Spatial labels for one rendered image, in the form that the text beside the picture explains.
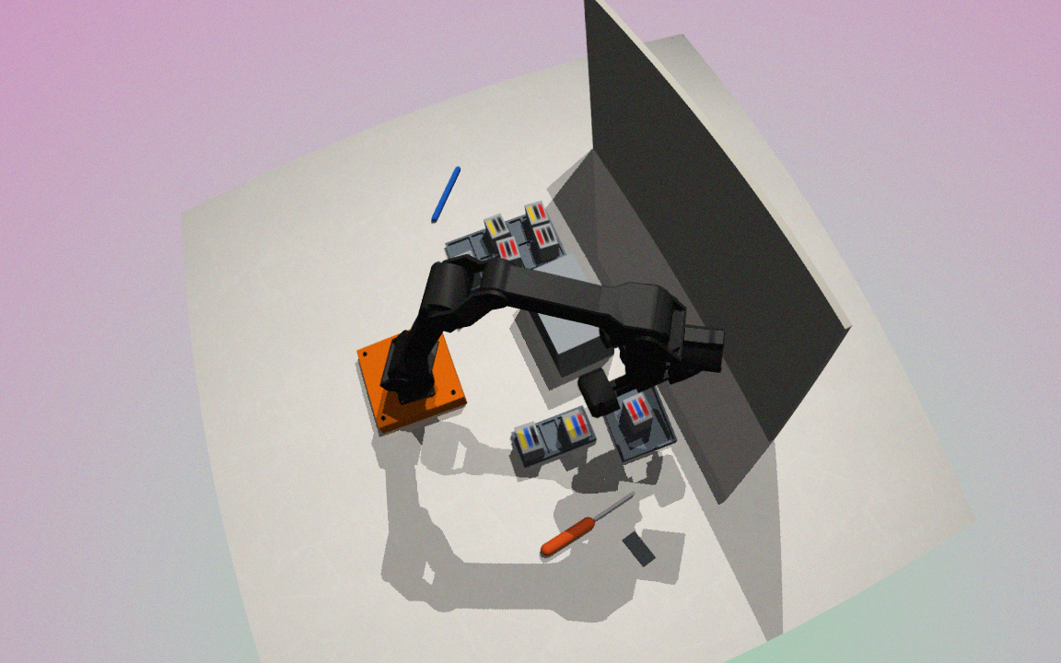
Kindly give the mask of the orange-handled screwdriver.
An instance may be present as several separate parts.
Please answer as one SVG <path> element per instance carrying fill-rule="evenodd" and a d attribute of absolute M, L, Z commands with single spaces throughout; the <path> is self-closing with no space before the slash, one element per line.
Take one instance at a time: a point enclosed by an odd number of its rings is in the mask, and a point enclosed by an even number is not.
<path fill-rule="evenodd" d="M 584 533 L 590 531 L 593 528 L 595 525 L 594 520 L 607 514 L 611 511 L 611 509 L 620 506 L 624 501 L 632 498 L 634 492 L 628 496 L 622 498 L 622 500 L 616 501 L 616 504 L 608 509 L 605 509 L 605 511 L 602 511 L 601 514 L 597 514 L 594 518 L 586 517 L 576 523 L 576 525 L 571 526 L 571 528 L 566 529 L 563 533 L 560 533 L 559 536 L 554 537 L 554 539 L 551 539 L 546 542 L 546 544 L 542 545 L 542 554 L 552 555 L 552 553 L 557 553 L 557 551 L 561 549 L 561 547 L 566 547 L 566 545 L 571 544 L 571 541 L 575 541 L 578 537 L 584 536 Z"/>

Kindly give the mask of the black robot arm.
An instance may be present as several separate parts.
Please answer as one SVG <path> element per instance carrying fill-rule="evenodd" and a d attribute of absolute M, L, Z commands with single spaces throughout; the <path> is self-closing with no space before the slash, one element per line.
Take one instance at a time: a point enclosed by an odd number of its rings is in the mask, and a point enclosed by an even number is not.
<path fill-rule="evenodd" d="M 480 272 L 479 290 L 469 295 Z M 685 324 L 686 306 L 665 287 L 634 282 L 607 287 L 464 252 L 431 264 L 417 318 L 392 339 L 380 387 L 399 394 L 400 404 L 437 395 L 433 365 L 439 336 L 505 307 L 599 327 L 605 348 L 619 348 L 622 364 L 626 354 L 644 372 L 664 362 L 703 372 L 723 370 L 725 329 Z"/>

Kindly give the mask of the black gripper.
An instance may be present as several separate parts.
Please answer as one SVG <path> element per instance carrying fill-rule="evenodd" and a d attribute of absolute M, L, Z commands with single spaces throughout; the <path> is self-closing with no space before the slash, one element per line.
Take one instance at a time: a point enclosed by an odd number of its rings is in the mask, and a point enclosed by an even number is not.
<path fill-rule="evenodd" d="M 667 380 L 669 383 L 675 383 L 700 372 L 703 370 L 675 368 L 675 364 L 669 362 L 664 362 L 664 365 L 658 366 L 657 369 L 644 372 L 644 370 L 634 368 L 624 354 L 624 373 L 626 374 L 608 381 L 603 369 L 597 368 L 594 372 L 578 377 L 577 384 L 578 389 L 582 392 L 584 402 L 587 404 L 587 411 L 592 414 L 592 418 L 598 419 L 608 413 L 622 411 L 618 404 L 616 396 L 630 392 L 634 388 L 637 392 L 643 392 Z"/>

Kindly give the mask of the grey flat panel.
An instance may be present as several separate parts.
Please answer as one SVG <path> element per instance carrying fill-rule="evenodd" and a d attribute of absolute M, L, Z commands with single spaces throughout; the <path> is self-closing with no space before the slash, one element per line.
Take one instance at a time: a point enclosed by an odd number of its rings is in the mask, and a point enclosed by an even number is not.
<path fill-rule="evenodd" d="M 775 440 L 852 327 L 808 252 L 664 64 L 584 0 L 592 143 Z"/>

